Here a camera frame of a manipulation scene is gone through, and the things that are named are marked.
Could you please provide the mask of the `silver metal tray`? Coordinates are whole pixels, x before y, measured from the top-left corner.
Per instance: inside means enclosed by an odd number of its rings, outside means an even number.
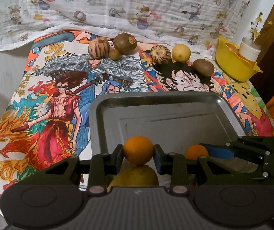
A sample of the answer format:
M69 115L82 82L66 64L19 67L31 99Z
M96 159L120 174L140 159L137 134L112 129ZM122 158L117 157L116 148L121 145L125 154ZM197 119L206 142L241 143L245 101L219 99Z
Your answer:
M94 155L133 136L183 155L194 144L224 145L245 135L235 112L213 92L104 94L91 104L89 123Z

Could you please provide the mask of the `yellow lemon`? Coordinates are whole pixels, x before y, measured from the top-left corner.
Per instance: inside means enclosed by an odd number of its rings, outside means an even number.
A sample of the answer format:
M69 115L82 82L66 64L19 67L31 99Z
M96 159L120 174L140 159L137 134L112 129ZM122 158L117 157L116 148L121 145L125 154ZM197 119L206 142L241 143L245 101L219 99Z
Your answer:
M177 44L172 48L172 58L176 62L187 62L190 59L191 51L185 44Z

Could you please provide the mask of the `brown wooden furniture edge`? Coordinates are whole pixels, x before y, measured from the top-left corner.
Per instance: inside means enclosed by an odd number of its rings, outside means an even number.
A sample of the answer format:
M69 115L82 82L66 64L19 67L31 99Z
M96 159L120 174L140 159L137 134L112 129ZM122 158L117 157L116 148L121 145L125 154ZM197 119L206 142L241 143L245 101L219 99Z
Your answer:
M267 51L274 43L274 4L268 15L262 29L260 30L260 36L256 40L257 44L261 47L261 52L257 59L257 64L260 66L260 62L263 60Z

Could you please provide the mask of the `large green-brown kiwi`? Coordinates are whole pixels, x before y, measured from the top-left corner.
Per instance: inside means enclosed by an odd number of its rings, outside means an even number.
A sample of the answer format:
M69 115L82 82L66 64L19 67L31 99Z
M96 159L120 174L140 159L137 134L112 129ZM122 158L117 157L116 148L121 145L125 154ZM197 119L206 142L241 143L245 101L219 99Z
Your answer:
M130 167L118 174L109 184L107 192L113 187L157 187L156 172L148 165Z

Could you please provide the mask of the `yellow plastic bowl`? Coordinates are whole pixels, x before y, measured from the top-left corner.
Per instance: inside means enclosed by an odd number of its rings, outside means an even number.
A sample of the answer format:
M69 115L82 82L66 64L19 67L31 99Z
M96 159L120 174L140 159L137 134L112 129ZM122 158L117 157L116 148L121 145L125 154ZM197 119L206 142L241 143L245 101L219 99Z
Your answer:
M247 60L239 56L235 51L232 51L229 46L239 49L235 43L219 35L215 59L221 69L234 80L245 82L256 73L263 73L257 63L250 64Z

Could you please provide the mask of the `red warrior anime drawing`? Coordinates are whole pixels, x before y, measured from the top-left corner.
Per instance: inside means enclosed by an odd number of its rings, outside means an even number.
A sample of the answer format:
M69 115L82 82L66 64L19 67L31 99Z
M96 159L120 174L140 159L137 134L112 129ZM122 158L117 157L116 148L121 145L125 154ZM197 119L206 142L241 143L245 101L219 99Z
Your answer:
M90 156L89 113L97 97L145 90L137 53L95 60L86 44L43 48L0 121L0 195L64 158Z

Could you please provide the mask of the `white foam cup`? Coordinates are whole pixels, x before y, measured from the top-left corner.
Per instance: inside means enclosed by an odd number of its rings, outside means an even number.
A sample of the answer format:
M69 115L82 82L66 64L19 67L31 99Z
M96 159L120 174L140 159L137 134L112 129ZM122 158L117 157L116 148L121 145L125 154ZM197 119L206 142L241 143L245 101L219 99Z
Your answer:
M249 62L256 62L260 54L260 46L247 37L243 37L239 47L239 56Z

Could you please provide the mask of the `large kiwi with sticker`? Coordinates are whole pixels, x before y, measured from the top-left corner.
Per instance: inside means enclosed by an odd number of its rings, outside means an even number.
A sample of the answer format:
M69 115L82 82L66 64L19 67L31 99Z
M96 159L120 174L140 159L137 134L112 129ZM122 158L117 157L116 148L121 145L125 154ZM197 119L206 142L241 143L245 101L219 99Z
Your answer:
M121 55L130 55L137 47L136 38L128 33L118 34L114 40L114 48L117 49Z

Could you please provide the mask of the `striped round fruit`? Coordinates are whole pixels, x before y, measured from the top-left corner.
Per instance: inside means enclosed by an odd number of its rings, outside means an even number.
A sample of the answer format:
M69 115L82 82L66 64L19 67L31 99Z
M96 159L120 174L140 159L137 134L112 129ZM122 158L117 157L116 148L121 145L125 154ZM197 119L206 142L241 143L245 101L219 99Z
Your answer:
M110 50L110 45L105 37L96 37L88 45L88 53L93 59L105 57Z
M168 64L171 61L171 51L163 45L156 45L150 49L150 57L154 64Z

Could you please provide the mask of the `white cartoon print blanket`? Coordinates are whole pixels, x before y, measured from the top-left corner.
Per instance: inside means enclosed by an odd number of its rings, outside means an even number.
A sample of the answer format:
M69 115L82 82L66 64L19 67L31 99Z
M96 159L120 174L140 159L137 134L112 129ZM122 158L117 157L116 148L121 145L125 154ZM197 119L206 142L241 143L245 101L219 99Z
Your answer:
M232 39L250 0L0 0L0 51L58 29L184 43L210 56Z

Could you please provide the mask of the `small orange tangerine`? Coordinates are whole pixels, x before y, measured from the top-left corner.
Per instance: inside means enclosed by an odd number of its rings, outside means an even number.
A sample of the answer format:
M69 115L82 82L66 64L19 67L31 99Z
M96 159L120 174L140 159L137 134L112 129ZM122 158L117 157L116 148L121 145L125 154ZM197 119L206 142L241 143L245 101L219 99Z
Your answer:
M125 159L136 166L148 163L154 153L154 145L150 139L144 136L129 138L123 147Z

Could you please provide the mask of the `yellow flower sprig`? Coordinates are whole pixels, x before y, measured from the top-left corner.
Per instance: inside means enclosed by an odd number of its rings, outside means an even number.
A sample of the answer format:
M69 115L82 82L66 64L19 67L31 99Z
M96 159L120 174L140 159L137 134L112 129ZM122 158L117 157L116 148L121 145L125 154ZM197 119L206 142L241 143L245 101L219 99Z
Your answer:
M254 43L260 37L260 28L259 25L263 23L263 13L259 12L259 15L256 17L255 21L251 22L250 27L250 40Z

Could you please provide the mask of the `small brown kiwi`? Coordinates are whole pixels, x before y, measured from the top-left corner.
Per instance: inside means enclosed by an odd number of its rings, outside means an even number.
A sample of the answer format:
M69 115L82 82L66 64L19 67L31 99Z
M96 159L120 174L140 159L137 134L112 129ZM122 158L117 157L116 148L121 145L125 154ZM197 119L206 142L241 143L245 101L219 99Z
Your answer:
M119 50L113 48L109 51L108 57L111 60L117 61L121 58L121 54L120 54Z

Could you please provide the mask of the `orange fruit in bowl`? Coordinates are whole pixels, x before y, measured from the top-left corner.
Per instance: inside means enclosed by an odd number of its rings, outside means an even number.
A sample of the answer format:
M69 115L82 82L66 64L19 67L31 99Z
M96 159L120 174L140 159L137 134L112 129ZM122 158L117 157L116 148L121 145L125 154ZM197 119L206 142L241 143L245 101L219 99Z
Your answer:
M239 55L239 51L238 49L235 47L235 45L231 44L231 43L226 43L226 46L228 47L228 49L235 53L237 56Z

